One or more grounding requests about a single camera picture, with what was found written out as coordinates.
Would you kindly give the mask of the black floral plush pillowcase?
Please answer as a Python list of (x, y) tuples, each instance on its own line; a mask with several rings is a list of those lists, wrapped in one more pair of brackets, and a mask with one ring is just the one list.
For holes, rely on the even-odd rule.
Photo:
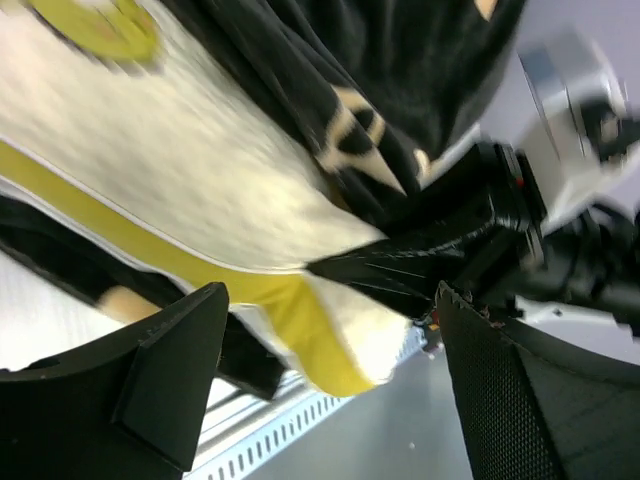
[(252, 72), (249, 96), (293, 139), (281, 106), (290, 59), (307, 73), (341, 79), (385, 119), (387, 161), (405, 187), (365, 184), (348, 195), (383, 232), (463, 145), (503, 77), (524, 10), (521, 1), (162, 1), (186, 5), (187, 29), (233, 72)]

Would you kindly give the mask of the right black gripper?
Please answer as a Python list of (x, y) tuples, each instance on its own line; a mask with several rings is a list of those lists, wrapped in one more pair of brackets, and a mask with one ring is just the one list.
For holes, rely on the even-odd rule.
[(471, 270), (533, 270), (544, 257), (540, 208), (526, 163), (501, 143), (478, 142), (473, 195), (440, 219), (307, 265), (411, 319), (431, 313), (441, 281)]

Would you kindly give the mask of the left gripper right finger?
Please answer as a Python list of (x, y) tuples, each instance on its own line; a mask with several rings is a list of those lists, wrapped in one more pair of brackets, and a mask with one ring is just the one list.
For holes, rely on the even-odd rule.
[(637, 365), (486, 317), (446, 283), (436, 305), (474, 478), (638, 478)]

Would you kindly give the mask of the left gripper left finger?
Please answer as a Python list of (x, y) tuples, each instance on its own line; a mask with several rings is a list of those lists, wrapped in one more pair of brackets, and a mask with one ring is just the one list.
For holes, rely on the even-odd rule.
[(5, 479), (179, 479), (193, 467), (229, 306), (211, 283), (1, 373)]

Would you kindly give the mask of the white pillow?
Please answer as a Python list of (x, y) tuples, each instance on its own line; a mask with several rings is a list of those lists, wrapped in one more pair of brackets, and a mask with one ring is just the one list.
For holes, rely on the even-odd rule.
[(219, 371), (262, 398), (288, 368), (337, 397), (387, 383), (409, 320), (311, 269), (383, 238), (348, 195), (406, 194), (385, 119), (290, 59), (293, 139), (185, 8), (2, 3), (2, 251), (123, 324), (225, 284)]

